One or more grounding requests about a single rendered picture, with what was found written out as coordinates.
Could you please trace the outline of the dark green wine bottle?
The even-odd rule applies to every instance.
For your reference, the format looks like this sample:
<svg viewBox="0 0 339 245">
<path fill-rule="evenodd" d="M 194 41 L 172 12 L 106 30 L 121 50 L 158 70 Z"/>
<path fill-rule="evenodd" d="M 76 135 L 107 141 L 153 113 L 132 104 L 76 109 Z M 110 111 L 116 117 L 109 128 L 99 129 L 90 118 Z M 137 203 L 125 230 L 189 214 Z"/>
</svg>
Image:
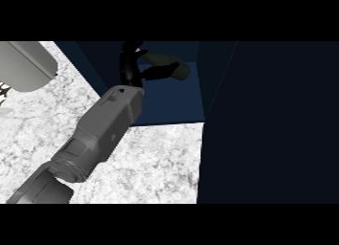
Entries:
<svg viewBox="0 0 339 245">
<path fill-rule="evenodd" d="M 190 73 L 189 65 L 172 56 L 146 53 L 143 59 L 152 65 L 152 67 L 141 72 L 141 76 L 146 80 L 162 78 L 174 78 L 177 80 L 187 79 Z"/>
</svg>

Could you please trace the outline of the grey rounded appliance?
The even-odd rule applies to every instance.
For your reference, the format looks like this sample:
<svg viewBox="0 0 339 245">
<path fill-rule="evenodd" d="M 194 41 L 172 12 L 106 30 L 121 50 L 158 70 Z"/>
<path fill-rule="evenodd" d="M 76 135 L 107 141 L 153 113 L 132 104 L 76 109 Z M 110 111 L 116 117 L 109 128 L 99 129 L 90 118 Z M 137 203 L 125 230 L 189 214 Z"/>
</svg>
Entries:
<svg viewBox="0 0 339 245">
<path fill-rule="evenodd" d="M 56 59 L 38 41 L 0 41 L 0 80 L 14 90 L 38 90 L 56 72 Z"/>
</svg>

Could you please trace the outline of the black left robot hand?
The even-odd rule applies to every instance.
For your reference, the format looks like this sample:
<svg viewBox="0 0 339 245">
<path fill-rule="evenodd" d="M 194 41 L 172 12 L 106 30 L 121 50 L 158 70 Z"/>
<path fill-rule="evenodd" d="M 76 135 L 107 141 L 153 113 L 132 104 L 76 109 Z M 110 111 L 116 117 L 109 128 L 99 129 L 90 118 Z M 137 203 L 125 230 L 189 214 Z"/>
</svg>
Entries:
<svg viewBox="0 0 339 245">
<path fill-rule="evenodd" d="M 122 44 L 122 52 L 119 54 L 119 78 L 121 84 L 141 87 L 143 86 L 143 76 L 138 69 L 137 60 L 146 53 L 147 50 L 141 50 L 141 41 L 125 41 Z"/>
</svg>

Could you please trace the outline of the dark blue cabinet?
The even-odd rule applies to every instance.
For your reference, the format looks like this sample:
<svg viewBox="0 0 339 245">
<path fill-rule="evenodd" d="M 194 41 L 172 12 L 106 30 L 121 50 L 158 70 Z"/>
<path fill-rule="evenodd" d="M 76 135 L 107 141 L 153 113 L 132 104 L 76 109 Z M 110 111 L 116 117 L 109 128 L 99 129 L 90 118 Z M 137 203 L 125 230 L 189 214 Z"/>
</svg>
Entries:
<svg viewBox="0 0 339 245">
<path fill-rule="evenodd" d="M 97 95 L 119 85 L 119 41 L 56 43 Z M 233 41 L 147 41 L 141 48 L 189 65 L 189 77 L 146 81 L 138 126 L 202 123 L 221 87 L 236 43 Z"/>
</svg>

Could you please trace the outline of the dark blue cabinet door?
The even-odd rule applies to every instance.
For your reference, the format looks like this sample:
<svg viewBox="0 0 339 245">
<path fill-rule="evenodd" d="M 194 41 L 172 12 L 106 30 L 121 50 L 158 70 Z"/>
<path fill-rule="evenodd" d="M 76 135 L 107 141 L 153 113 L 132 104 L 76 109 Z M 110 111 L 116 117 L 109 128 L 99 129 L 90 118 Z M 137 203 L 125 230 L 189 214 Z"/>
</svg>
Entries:
<svg viewBox="0 0 339 245">
<path fill-rule="evenodd" d="M 242 42 L 203 124 L 203 204 L 339 204 L 339 42 Z"/>
</svg>

